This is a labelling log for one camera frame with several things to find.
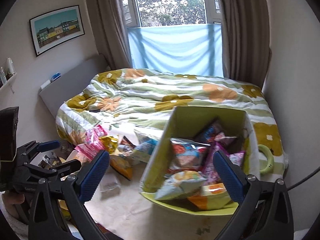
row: gray headboard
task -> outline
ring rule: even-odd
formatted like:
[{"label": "gray headboard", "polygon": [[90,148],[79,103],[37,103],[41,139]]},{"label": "gray headboard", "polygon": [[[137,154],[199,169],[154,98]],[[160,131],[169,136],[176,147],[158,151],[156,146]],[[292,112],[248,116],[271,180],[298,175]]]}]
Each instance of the gray headboard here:
[{"label": "gray headboard", "polygon": [[65,101],[80,94],[96,74],[109,70],[103,55],[94,56],[61,75],[44,88],[39,95],[53,117],[56,118],[60,106]]}]

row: picture frame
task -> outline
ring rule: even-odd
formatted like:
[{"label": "picture frame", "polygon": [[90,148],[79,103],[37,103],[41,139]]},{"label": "picture frame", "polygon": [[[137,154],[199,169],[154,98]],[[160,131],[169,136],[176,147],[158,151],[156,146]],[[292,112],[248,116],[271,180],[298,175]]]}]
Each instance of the picture frame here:
[{"label": "picture frame", "polygon": [[79,5],[41,14],[30,19],[36,56],[66,41],[84,35]]}]

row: person's hand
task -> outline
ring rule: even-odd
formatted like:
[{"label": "person's hand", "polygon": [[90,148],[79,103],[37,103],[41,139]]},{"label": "person's hand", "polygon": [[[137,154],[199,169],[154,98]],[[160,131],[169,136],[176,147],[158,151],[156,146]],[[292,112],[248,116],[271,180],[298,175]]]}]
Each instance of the person's hand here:
[{"label": "person's hand", "polygon": [[7,212],[14,218],[19,219],[19,214],[14,204],[22,204],[24,202],[24,195],[22,193],[6,191],[2,194],[2,201]]}]

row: cardboard box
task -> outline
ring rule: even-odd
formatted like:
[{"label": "cardboard box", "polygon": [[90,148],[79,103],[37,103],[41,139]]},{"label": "cardboard box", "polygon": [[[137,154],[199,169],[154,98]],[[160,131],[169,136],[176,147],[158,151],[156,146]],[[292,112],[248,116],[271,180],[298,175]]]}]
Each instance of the cardboard box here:
[{"label": "cardboard box", "polygon": [[237,203],[229,203],[219,210],[199,211],[187,199],[170,201],[153,199],[154,193],[164,182],[164,175],[173,158],[170,138],[193,137],[216,117],[220,118],[222,127],[228,132],[227,136],[244,137],[243,148],[246,155],[243,171],[260,179],[256,134],[245,111],[222,107],[176,106],[140,180],[139,191],[145,198],[160,206],[194,215],[232,215],[235,212]]}]

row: brown curtain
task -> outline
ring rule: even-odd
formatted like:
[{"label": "brown curtain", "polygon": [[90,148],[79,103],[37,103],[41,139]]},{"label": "brown curtain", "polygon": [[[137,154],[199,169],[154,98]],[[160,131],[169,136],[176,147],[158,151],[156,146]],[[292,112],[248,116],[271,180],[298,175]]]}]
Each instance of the brown curtain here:
[{"label": "brown curtain", "polygon": [[98,52],[112,70],[132,68],[121,0],[86,0]]},{"label": "brown curtain", "polygon": [[225,77],[262,88],[267,74],[269,14],[266,0],[219,0]]}]

